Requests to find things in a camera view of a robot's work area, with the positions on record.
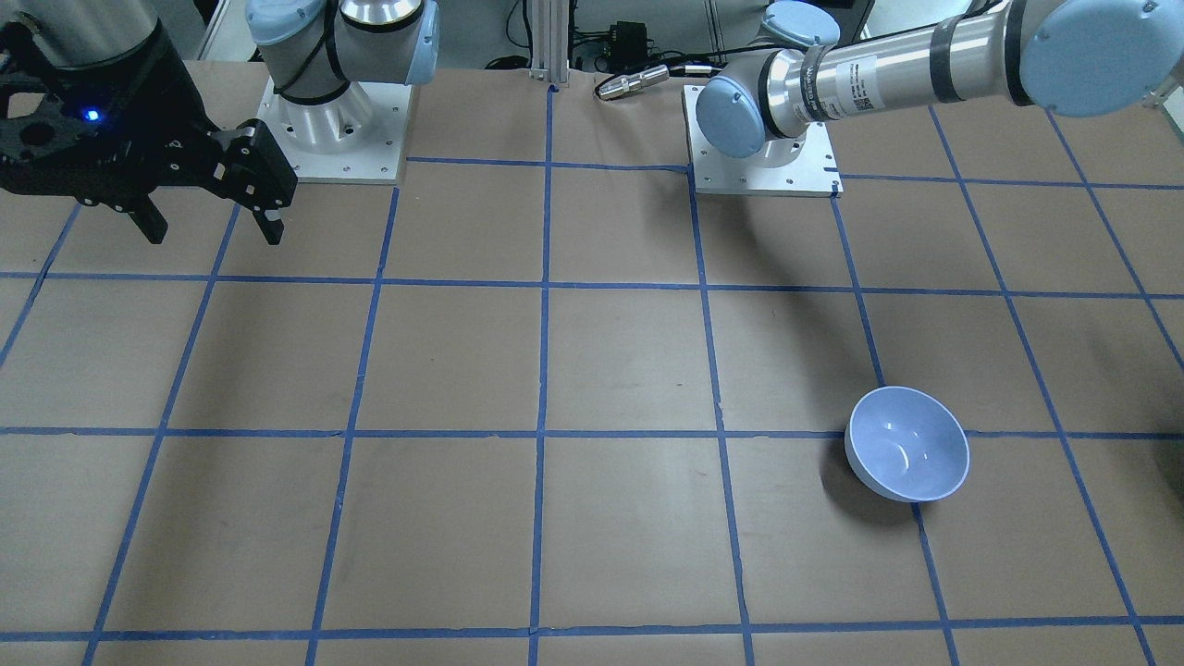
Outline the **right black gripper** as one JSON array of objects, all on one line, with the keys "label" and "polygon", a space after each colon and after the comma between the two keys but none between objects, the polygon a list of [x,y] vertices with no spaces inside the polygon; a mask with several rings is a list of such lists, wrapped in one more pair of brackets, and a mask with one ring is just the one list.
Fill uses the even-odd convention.
[{"label": "right black gripper", "polygon": [[124,206],[152,245],[169,225],[152,199],[159,186],[200,187],[255,209],[270,246],[284,233],[279,211],[297,185],[262,119],[220,129],[204,109],[165,26],[126,55],[91,68],[57,68],[26,24],[4,25],[4,103],[40,94],[25,117],[4,119],[8,192],[70,196]]}]

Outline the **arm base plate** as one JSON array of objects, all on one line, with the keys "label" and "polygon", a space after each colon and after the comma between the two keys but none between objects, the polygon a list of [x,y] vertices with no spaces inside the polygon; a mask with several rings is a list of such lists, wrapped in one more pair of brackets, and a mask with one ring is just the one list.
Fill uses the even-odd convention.
[{"label": "arm base plate", "polygon": [[297,105],[266,82],[257,117],[302,184],[397,185],[417,88],[353,81],[335,100]]},{"label": "arm base plate", "polygon": [[699,194],[832,197],[843,192],[825,124],[811,124],[799,139],[776,139],[757,154],[736,159],[719,152],[699,127],[702,90],[702,85],[684,87],[686,143]]}]

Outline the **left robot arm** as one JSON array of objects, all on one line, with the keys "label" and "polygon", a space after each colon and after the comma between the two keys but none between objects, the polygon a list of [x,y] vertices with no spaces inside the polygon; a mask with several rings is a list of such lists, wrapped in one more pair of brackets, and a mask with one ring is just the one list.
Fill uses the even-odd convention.
[{"label": "left robot arm", "polygon": [[757,41],[699,88],[686,123],[732,159],[813,124],[1003,96],[1058,117],[1130,108],[1180,62],[1179,1],[991,1],[937,24],[837,46],[778,1]]}]

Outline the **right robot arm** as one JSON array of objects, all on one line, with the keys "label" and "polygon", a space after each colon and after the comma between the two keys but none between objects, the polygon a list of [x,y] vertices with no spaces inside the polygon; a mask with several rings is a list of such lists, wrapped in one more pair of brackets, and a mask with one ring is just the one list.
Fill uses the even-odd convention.
[{"label": "right robot arm", "polygon": [[438,58],[433,1],[250,1],[277,119],[220,128],[147,1],[5,1],[4,190],[67,196],[127,214],[160,244],[160,186],[199,187],[253,214],[278,245],[297,172],[279,137],[334,154],[374,134],[365,84],[424,85]]}]

